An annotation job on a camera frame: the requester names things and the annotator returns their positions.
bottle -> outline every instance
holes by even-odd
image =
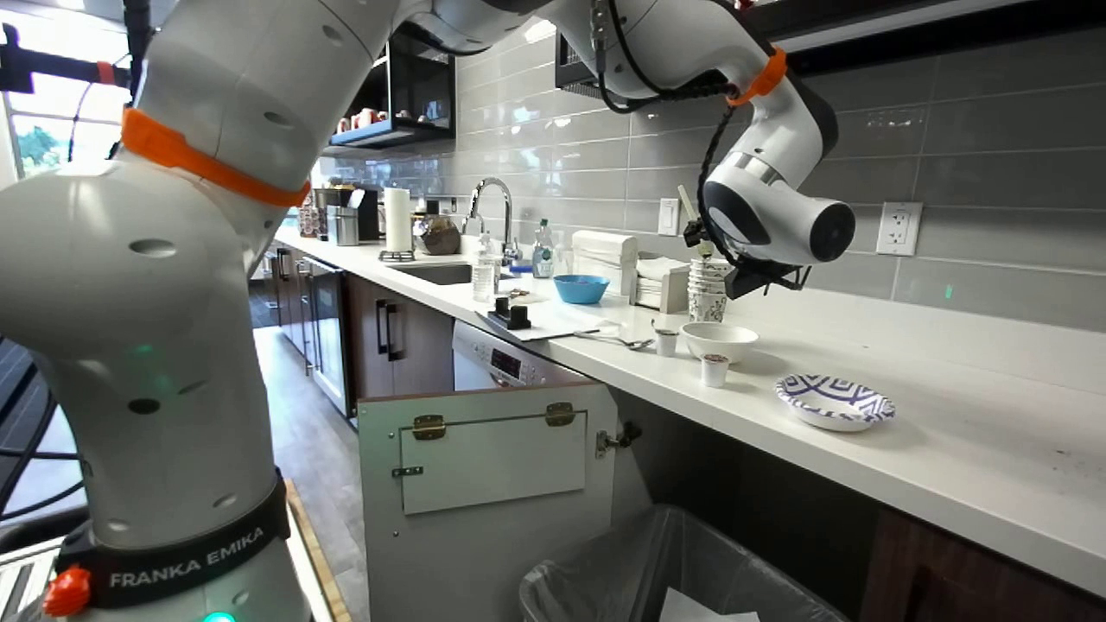
[[[540,233],[531,236],[531,276],[549,279],[554,276],[554,233],[549,218],[540,223]]]
[[[495,254],[495,243],[491,236],[485,233],[482,236],[482,254],[478,254],[478,266],[475,266],[475,302],[485,303],[485,312],[491,307],[495,302],[495,289],[497,289],[497,254]]]

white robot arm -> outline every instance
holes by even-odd
[[[549,16],[621,105],[700,74],[742,90],[773,58],[717,0],[599,3],[180,0],[116,159],[0,194],[0,334],[52,382],[90,499],[45,619],[309,619],[281,546],[244,272],[404,22],[482,53]],[[833,116],[794,80],[761,90],[700,183],[705,233],[735,262],[728,294],[798,285],[788,272],[847,250],[851,212],[794,190],[828,143]]]

electrical outlet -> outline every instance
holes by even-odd
[[[681,200],[676,196],[660,196],[655,233],[681,236]]]
[[[923,205],[920,200],[886,200],[873,236],[873,254],[912,256],[920,250]]]

blue patterned plate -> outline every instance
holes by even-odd
[[[833,433],[865,433],[894,420],[894,406],[877,390],[821,377],[821,374],[794,374],[778,388],[780,401],[810,425]]]

white countertop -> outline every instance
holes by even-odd
[[[468,285],[397,272],[372,247],[294,228],[276,243],[475,323]],[[531,348],[1106,597],[1106,334],[827,289],[749,294],[726,323],[761,331],[726,388],[705,388],[692,357],[628,352],[599,334]],[[894,420],[865,435],[803,425],[778,401],[778,382],[803,369],[882,390]]]

